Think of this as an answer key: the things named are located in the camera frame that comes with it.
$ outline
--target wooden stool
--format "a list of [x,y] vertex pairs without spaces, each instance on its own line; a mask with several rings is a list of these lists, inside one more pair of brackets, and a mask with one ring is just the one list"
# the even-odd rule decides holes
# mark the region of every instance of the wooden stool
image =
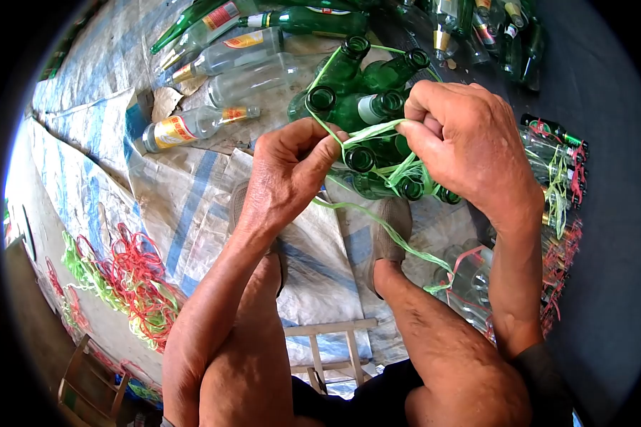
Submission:
[[124,373],[121,384],[114,385],[115,373],[86,354],[89,341],[86,334],[71,357],[57,403],[75,426],[115,426],[130,376]]

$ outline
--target shoe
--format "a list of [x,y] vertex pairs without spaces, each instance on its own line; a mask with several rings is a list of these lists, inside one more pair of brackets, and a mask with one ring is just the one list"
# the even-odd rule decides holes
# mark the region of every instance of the shoe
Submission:
[[[247,187],[249,181],[240,183],[235,186],[235,189],[230,193],[230,211],[228,213],[228,233],[233,234],[235,231],[235,226],[237,226],[238,221],[240,221],[240,215],[242,214],[242,208],[245,205],[245,197],[247,197]],[[280,251],[280,242],[276,238],[269,247],[269,250],[264,253],[264,256],[271,253],[277,253],[278,259],[280,260],[280,289],[278,289],[276,297],[280,296],[283,286],[285,286],[285,281],[287,280],[287,259],[285,254]]]
[[[411,217],[411,207],[408,204],[408,200],[399,197],[383,199],[380,201],[376,214],[391,225],[404,241],[408,242],[413,229],[413,218]],[[396,244],[387,234],[387,230],[377,222],[370,224],[370,237],[372,239],[373,268],[370,269],[371,274],[366,285],[378,298],[383,299],[380,294],[375,292],[375,284],[372,281],[375,261],[385,259],[397,261],[400,264],[406,259],[406,251]]]

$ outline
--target forearm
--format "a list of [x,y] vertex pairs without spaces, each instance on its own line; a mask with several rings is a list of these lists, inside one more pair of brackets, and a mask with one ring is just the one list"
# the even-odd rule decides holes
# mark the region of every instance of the forearm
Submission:
[[202,377],[228,336],[247,282],[275,235],[237,227],[223,251],[183,306],[164,354],[163,391],[167,418],[189,417]]
[[489,277],[489,303],[499,353],[511,360],[543,340],[541,297],[541,222],[531,217],[499,233]]

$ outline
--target green glass bottle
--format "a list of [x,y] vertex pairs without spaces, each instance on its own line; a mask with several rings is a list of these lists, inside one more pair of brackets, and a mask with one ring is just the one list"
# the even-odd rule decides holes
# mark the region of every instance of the green glass bottle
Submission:
[[[327,66],[325,73],[318,81],[319,85],[326,85],[335,91],[338,96],[356,92],[363,76],[361,61],[370,50],[370,42],[363,36],[349,36],[342,42],[340,51],[332,63]],[[325,57],[316,67],[316,76],[320,74],[330,56]]]
[[434,49],[437,61],[446,59],[451,33],[458,25],[459,0],[433,0],[430,19],[434,24]]
[[162,58],[155,73],[162,73],[181,61],[190,62],[199,56],[212,41],[237,24],[242,15],[256,12],[253,0],[231,0],[197,20],[180,36],[178,42]]
[[412,49],[391,61],[375,61],[363,72],[363,91],[367,94],[394,89],[404,90],[406,82],[430,65],[430,58],[420,48]]
[[168,30],[150,48],[150,53],[156,55],[164,46],[180,37],[183,31],[187,30],[195,22],[202,19],[207,13],[216,9],[223,0],[197,0],[184,10],[178,20],[174,22]]
[[489,52],[489,55],[496,56],[498,55],[498,46],[496,45],[496,39],[489,33],[489,26],[487,22],[482,19],[477,13],[472,14],[472,26],[475,28],[477,35],[482,41],[483,45]]
[[385,180],[380,178],[375,172],[355,175],[353,178],[353,188],[363,198],[368,200],[394,197],[398,193],[398,196],[402,199],[416,201],[425,193],[424,185],[418,180],[413,180],[405,176],[392,189],[387,187]]
[[287,117],[290,122],[309,117],[309,110],[313,111],[321,120],[327,119],[330,111],[335,107],[335,92],[327,86],[316,86],[310,91],[301,91],[290,101],[287,108]]
[[360,144],[373,152],[377,168],[396,166],[406,160],[411,153],[406,137],[403,135],[367,139]]
[[475,0],[475,13],[481,19],[486,20],[489,17],[489,9],[491,8],[491,0]]
[[522,30],[525,27],[525,21],[522,19],[520,0],[501,0],[501,2],[506,13],[511,17],[513,25]]
[[352,171],[363,174],[375,166],[375,154],[369,148],[356,146],[344,151],[342,161]]
[[521,34],[523,63],[520,82],[530,90],[538,91],[538,67],[543,57],[543,25],[538,18],[530,18],[530,28]]
[[539,120],[541,121],[542,131],[554,134],[555,136],[560,138],[564,144],[574,147],[581,146],[584,149],[585,153],[588,154],[589,144],[586,141],[582,141],[581,139],[577,138],[575,135],[567,133],[565,128],[560,123],[540,119],[539,117],[535,117],[534,115],[525,113],[520,118],[520,124],[523,126],[529,126],[530,128],[537,128]]
[[439,186],[437,198],[447,204],[457,204],[462,200],[461,196],[445,189],[443,186]]
[[335,10],[348,10],[350,12],[360,12],[359,7],[360,2],[353,0],[342,1],[342,0],[275,0],[272,2],[275,4],[283,6],[311,6],[318,7],[321,9],[335,9]]
[[517,28],[513,24],[508,24],[499,41],[498,65],[508,80],[519,81],[521,61],[522,46],[520,37],[517,37]]
[[458,19],[453,31],[463,38],[470,35],[473,6],[474,0],[458,0]]
[[279,12],[266,12],[240,18],[238,26],[280,27],[282,31],[290,34],[344,38],[365,35],[368,20],[359,12],[292,6]]
[[381,94],[350,94],[338,99],[328,121],[345,132],[358,132],[374,124],[387,122],[403,113],[404,98],[396,90]]

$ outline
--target gold bottle label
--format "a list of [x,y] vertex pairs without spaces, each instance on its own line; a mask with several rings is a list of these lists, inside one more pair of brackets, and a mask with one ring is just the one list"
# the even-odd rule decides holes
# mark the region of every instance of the gold bottle label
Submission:
[[503,8],[506,10],[508,15],[510,16],[520,15],[520,8],[516,4],[511,3],[510,1],[504,4]]
[[202,18],[202,22],[206,24],[207,27],[211,30],[215,30],[218,27],[221,27],[226,22],[233,19],[235,16],[238,16],[240,11],[237,10],[237,6],[232,1],[218,7],[212,13],[208,14]]
[[180,83],[181,81],[186,81],[188,79],[192,79],[193,77],[194,75],[192,73],[190,64],[183,65],[171,76],[174,83]]
[[247,118],[247,107],[230,107],[223,109],[223,124],[231,124]]
[[179,115],[171,115],[154,126],[154,141],[159,148],[171,148],[198,139],[188,131],[185,120]]
[[448,41],[451,38],[451,35],[442,30],[435,30],[433,37],[435,41],[435,49],[446,52],[446,47],[448,46]]
[[346,10],[337,10],[337,9],[330,9],[329,7],[311,7],[311,6],[306,6],[308,10],[311,10],[312,12],[316,12],[317,14],[328,14],[328,15],[347,15],[350,14],[351,12],[348,12]]
[[253,33],[243,34],[241,36],[233,37],[227,39],[223,44],[227,47],[232,47],[233,49],[241,49],[245,47],[254,46],[255,44],[264,42],[264,32],[263,30],[254,31]]

